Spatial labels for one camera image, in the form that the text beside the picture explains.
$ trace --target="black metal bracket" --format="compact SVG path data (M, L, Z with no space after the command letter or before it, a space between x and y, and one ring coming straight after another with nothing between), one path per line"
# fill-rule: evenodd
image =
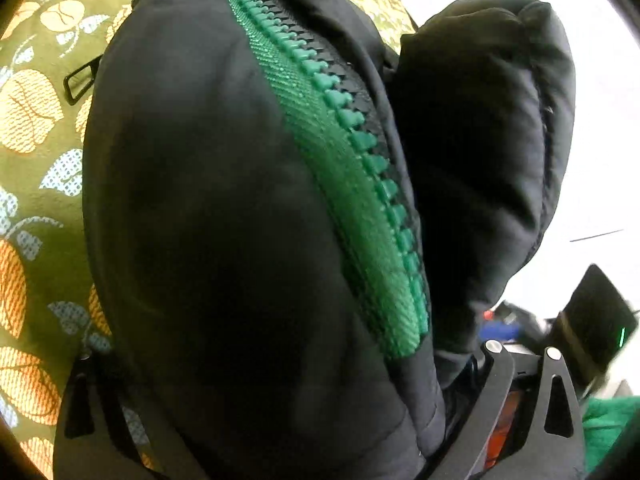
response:
M72 106L75 105L82 98L82 96L87 93L89 88L91 88L91 86L94 84L95 75L98 73L98 67L100 66L101 59L102 59L102 56L95 57L89 63L85 63L80 68L74 70L71 74L65 77L63 81L63 85L65 87L65 99L66 99L66 102L68 102L70 105ZM82 72L82 70L85 70L86 68L91 69L91 79L86 85L84 85L84 87L82 87L81 91L79 91L78 94L73 95L73 92L71 91L71 87L69 86L69 81L71 80L71 78L75 77L80 72Z
M540 386L523 446L500 460L482 478L581 478L583 469L580 406L562 354L548 347L542 356Z
M482 352L487 360L485 366L490 366L484 387L456 441L429 480L466 480L481 466L515 370L511 354L497 341L487 341Z

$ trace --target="jacket sleeve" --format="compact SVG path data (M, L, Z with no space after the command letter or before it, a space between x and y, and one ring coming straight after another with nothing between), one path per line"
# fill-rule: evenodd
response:
M423 222L438 378L536 253L571 147L575 72L537 0L459 0L402 38L389 85Z
M127 386L211 478L415 478L414 422L228 0L136 2L100 62L82 160Z

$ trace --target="orange leaf pattern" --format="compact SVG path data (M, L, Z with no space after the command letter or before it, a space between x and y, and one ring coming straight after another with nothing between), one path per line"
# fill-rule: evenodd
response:
M0 389L33 422L54 426L62 399L40 359L15 348L0 348Z
M30 153L63 118L51 82L37 70L21 70L0 89L0 142Z
M116 17L113 19L113 23L109 25L107 29L107 44L111 42L113 37L116 34L116 31L120 28L120 25L124 23L124 20L131 14L132 7L131 5L123 5L119 12L116 14Z
M24 20L33 16L33 13L40 8L40 4L36 2L23 2L20 8L16 10L14 16L11 18L9 25L7 26L2 38L0 40L6 40L13 31L15 27L20 25Z
M63 0L40 15L42 24L53 32L65 32L78 26L84 16L84 4L77 0Z
M141 452L140 460L142 460L142 465L147 469L156 469L156 467L154 466L154 462L151 460L151 457L148 454Z
M27 442L21 442L20 447L40 472L53 480L53 444L46 438L35 436Z
M91 286L89 290L89 314L94 322L95 327L100 330L104 335L111 336L111 328L107 324L107 319L104 317L102 306L100 305L100 299L98 293L95 290L95 285Z
M89 110L91 109L91 101L93 98L94 96L90 95L78 110L78 116L76 117L76 132L80 134L80 142L84 142L86 120L89 118Z
M0 324L15 338L20 337L27 308L27 285L17 251L0 240Z

